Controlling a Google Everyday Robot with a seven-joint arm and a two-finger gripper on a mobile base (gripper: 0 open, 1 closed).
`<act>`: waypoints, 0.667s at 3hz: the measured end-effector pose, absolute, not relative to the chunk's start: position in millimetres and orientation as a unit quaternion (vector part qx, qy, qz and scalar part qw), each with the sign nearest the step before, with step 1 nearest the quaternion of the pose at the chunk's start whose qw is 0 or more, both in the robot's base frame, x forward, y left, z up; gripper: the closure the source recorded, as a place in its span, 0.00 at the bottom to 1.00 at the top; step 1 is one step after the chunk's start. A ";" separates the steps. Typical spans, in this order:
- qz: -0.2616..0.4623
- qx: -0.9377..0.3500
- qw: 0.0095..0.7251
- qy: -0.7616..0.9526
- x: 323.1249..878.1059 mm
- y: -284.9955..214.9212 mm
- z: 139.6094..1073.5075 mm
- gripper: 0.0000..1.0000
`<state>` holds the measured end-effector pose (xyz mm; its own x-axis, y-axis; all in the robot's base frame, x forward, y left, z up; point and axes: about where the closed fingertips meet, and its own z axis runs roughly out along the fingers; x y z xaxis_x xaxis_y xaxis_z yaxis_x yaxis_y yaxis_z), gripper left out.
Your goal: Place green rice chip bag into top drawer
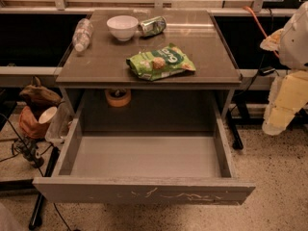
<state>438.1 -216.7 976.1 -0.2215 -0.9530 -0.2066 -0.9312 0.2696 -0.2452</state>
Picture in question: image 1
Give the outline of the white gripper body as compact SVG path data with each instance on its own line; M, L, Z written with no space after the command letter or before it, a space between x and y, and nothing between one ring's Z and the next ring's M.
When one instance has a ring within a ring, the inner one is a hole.
M308 2L299 7L283 28L279 61L290 69L308 69Z

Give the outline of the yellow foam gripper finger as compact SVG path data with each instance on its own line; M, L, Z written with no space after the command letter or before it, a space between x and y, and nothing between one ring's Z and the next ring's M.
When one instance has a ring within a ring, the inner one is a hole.
M262 129L276 136L286 130L295 114L308 103L308 72L299 70L285 77L277 76L271 84L268 101Z
M269 35L268 37L262 40L262 42L260 43L260 47L263 50L267 50L271 52L278 51L280 47L280 40L281 40L283 31L284 29L281 28L273 32L271 35Z

